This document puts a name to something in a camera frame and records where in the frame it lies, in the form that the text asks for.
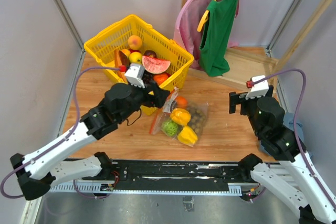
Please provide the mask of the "yellow bell pepper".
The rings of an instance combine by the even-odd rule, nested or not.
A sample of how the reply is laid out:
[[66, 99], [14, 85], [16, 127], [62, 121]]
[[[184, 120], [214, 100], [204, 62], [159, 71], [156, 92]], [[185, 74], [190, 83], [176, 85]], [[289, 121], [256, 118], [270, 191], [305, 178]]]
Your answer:
[[185, 126], [177, 135], [177, 139], [185, 145], [194, 146], [198, 141], [198, 136], [191, 127]]
[[170, 114], [170, 118], [176, 124], [186, 126], [191, 120], [191, 114], [186, 109], [176, 108]]

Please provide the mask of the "green custard apple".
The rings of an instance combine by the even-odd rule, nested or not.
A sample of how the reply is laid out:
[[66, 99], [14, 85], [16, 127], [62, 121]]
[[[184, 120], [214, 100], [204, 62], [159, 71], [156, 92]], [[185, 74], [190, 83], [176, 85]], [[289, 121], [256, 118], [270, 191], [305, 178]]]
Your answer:
[[179, 129], [179, 125], [170, 119], [165, 120], [161, 124], [161, 130], [163, 131], [163, 133], [165, 133], [167, 136], [170, 136], [170, 137], [174, 137], [177, 134], [178, 129]]

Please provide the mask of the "clear zip top bag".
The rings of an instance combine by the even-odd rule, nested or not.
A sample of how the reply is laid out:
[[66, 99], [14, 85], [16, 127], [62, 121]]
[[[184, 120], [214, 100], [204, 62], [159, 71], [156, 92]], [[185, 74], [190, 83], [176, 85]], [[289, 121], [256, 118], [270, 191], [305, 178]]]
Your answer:
[[208, 103], [195, 103], [180, 95], [175, 87], [157, 111], [149, 133], [162, 132], [180, 143], [193, 147], [201, 138], [208, 117]]

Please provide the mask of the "longan fruit bunch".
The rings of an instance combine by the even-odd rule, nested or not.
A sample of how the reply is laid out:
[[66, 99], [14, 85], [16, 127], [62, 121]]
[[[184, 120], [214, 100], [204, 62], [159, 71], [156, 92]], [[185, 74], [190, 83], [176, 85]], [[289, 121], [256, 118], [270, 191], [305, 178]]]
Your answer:
[[207, 120], [207, 104], [191, 104], [186, 110], [190, 113], [191, 119], [188, 122], [188, 126], [198, 135], [200, 136], [203, 132], [204, 125]]

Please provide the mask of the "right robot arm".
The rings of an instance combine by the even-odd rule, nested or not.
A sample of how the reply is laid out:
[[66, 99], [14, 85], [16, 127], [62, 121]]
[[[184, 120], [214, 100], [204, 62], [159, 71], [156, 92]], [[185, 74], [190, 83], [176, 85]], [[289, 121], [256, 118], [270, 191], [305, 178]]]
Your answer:
[[299, 223], [335, 223], [335, 195], [322, 182], [309, 154], [300, 152], [302, 143], [283, 123], [284, 109], [270, 93], [246, 97], [247, 93], [229, 93], [229, 113], [241, 106], [240, 113], [248, 117], [265, 151], [286, 169], [297, 187], [280, 178], [255, 154], [239, 161], [238, 177], [262, 184], [295, 213]]

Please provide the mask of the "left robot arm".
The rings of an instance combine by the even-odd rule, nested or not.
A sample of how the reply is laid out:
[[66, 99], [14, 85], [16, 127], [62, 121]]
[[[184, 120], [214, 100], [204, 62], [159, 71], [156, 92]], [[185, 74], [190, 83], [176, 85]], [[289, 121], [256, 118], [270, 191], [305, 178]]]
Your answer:
[[125, 83], [113, 85], [68, 132], [37, 151], [17, 153], [10, 158], [23, 197], [37, 199], [69, 180], [108, 179], [114, 168], [106, 153], [97, 152], [77, 161], [67, 161], [67, 157], [117, 130], [142, 106], [161, 108], [169, 95], [169, 90], [161, 89], [155, 82], [145, 88]]

